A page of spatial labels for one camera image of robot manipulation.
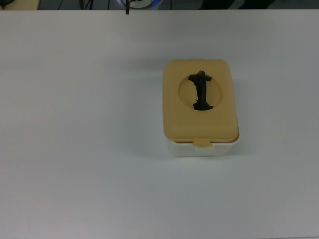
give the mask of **white table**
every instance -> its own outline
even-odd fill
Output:
[[[319,11],[0,14],[0,238],[319,236]],[[161,74],[225,59],[241,141],[173,158]]]

